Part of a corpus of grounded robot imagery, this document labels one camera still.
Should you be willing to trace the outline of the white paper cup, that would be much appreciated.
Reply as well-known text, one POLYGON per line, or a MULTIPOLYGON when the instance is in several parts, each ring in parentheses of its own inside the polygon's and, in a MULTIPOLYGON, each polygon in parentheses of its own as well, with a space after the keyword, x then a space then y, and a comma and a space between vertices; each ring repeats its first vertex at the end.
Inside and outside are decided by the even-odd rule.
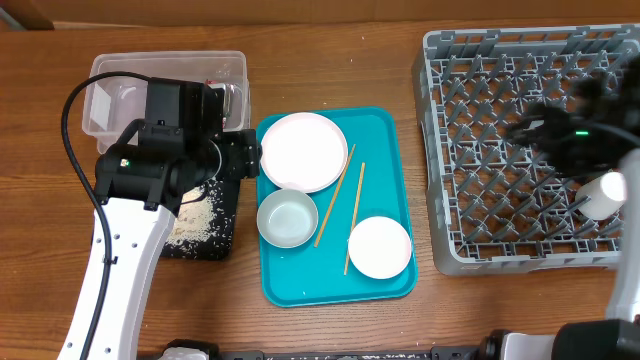
POLYGON ((611 171, 578 189, 575 200, 588 197, 578 210, 592 220, 605 220, 616 213, 627 200, 626 181, 622 173, 611 171))

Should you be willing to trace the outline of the cooked white rice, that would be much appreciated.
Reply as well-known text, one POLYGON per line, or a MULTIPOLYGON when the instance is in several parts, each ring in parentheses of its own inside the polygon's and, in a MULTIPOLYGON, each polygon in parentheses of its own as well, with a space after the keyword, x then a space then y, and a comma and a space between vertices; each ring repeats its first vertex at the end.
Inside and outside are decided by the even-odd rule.
POLYGON ((218 249, 231 241, 235 216, 223 208, 223 195, 223 184, 215 180, 187 192, 165 247, 195 254, 197 246, 218 249))

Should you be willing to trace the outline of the pink round plate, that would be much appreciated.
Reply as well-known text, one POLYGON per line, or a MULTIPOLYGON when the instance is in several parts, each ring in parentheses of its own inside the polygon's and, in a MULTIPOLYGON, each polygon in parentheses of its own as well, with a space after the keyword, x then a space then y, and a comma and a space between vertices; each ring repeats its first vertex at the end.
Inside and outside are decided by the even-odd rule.
POLYGON ((349 150, 342 130, 329 118, 310 112, 275 121, 261 140, 261 167, 276 186, 314 193, 343 173, 349 150))

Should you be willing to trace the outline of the grey bowl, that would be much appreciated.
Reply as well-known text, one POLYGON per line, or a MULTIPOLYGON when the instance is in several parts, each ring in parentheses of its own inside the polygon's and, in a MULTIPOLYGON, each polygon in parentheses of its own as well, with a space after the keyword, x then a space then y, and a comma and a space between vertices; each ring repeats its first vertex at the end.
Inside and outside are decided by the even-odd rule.
POLYGON ((261 202, 256 221, 267 243, 289 249, 305 244, 314 235, 319 215, 314 201, 306 193, 280 189, 261 202))

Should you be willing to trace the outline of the wooden chopstick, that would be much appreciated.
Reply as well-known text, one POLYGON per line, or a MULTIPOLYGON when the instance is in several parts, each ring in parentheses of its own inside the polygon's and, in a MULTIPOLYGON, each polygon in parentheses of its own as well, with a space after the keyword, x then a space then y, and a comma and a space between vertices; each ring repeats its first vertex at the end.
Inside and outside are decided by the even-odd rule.
POLYGON ((353 230, 354 230, 354 228, 356 226, 356 223, 357 223, 357 216, 358 216, 358 211, 359 211, 359 204, 360 204, 360 199, 361 199, 361 192, 362 192, 365 169, 366 169, 366 163, 362 162, 361 163, 361 167, 360 167, 360 172, 359 172, 359 179, 358 179, 358 186, 357 186, 357 190, 356 190, 355 201, 354 201, 350 233, 349 233, 349 237, 347 239, 347 251, 346 251, 345 264, 344 264, 344 269, 343 269, 343 275, 344 276, 347 276, 348 271, 349 271, 348 270, 349 269, 349 263, 350 263, 349 242, 350 242, 351 233, 353 232, 353 230))
POLYGON ((317 235, 317 237, 316 237, 316 240, 315 240, 315 242, 314 242, 314 248, 317 248, 317 247, 319 246, 320 241, 321 241, 321 239, 322 239, 322 236, 324 235, 324 232, 325 232, 325 229, 326 229, 327 223, 328 223, 329 218, 330 218, 330 216, 331 216, 331 212, 332 212, 332 210, 333 210, 333 208, 334 208, 335 202, 336 202, 337 197, 338 197, 338 195, 339 195, 339 192, 340 192, 340 190, 341 190, 342 184, 343 184, 343 182, 344 182, 344 178, 345 178, 346 173, 347 173, 347 171, 348 171, 348 169, 349 169, 349 166, 350 166, 350 163, 351 163, 351 160, 352 160, 352 158, 353 158, 353 155, 354 155, 355 150, 356 150, 356 144, 354 144, 354 145, 352 146, 352 148, 351 148, 351 150, 350 150, 350 152, 349 152, 349 154, 348 154, 348 157, 347 157, 347 161, 346 161, 345 167, 344 167, 344 169, 343 169, 343 171, 342 171, 342 173, 341 173, 341 175, 340 175, 340 177, 339 177, 339 179, 338 179, 338 181, 337 181, 337 185, 336 185, 336 188, 335 188, 335 190, 334 190, 333 196, 332 196, 331 201, 330 201, 330 203, 329 203, 329 206, 328 206, 328 208, 327 208, 327 210, 326 210, 326 212, 325 212, 325 216, 324 216, 324 218, 323 218, 323 222, 322 222, 322 224, 321 224, 320 230, 319 230, 318 235, 317 235))

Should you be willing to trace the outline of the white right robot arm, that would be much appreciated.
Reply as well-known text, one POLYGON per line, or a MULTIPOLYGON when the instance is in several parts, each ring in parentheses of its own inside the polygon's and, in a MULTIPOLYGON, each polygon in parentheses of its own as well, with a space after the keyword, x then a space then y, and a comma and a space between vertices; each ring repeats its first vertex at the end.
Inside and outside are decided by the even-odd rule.
POLYGON ((512 144, 534 146, 565 177, 605 177, 618 168, 624 229, 614 291, 601 321, 570 323, 554 335, 495 330, 475 359, 636 359, 639 356, 639 60, 614 94, 597 78, 576 82, 572 112, 536 103, 507 130, 512 144))

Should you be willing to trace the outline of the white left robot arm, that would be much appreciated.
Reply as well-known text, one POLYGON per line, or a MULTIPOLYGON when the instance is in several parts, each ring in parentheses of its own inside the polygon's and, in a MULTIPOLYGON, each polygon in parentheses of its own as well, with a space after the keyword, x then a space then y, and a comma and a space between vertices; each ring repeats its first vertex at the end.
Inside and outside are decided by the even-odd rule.
POLYGON ((136 357, 154 272, 184 195, 210 180, 256 177, 262 154, 255 131, 224 131, 227 86, 143 76, 143 117, 98 158, 90 181, 71 145, 69 114, 75 98, 105 77, 77 85, 61 113, 64 149, 95 220, 62 359, 136 357))

